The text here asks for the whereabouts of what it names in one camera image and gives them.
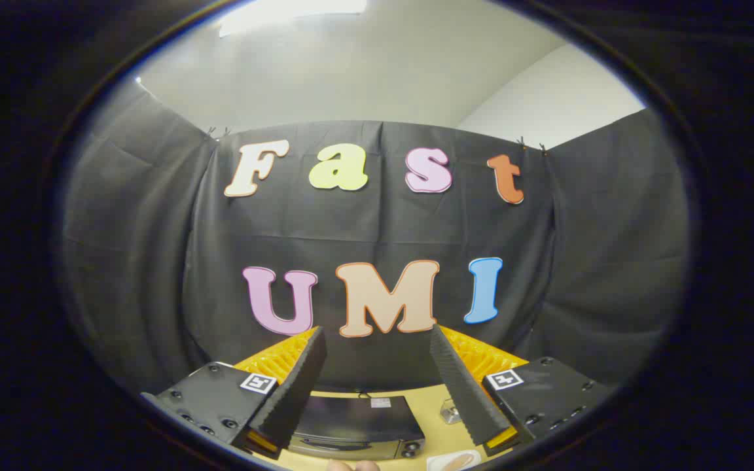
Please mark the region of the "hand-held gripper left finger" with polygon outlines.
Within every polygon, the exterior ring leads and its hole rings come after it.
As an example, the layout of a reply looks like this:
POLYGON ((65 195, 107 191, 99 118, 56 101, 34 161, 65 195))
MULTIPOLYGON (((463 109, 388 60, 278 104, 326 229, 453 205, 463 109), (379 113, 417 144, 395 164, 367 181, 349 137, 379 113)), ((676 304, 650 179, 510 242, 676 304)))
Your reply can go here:
POLYGON ((278 459, 326 356, 324 331, 317 326, 236 366, 209 362, 158 394, 140 396, 161 418, 221 453, 278 459))

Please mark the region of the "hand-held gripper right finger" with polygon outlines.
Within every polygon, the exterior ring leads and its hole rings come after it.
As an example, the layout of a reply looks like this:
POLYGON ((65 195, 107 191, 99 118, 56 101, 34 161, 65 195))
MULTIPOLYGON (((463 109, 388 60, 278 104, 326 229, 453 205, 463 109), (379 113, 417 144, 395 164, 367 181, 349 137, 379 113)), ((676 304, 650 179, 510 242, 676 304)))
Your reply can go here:
POLYGON ((430 353, 465 429, 487 456, 562 431, 611 394, 557 358, 522 360, 443 326, 432 330, 430 353))

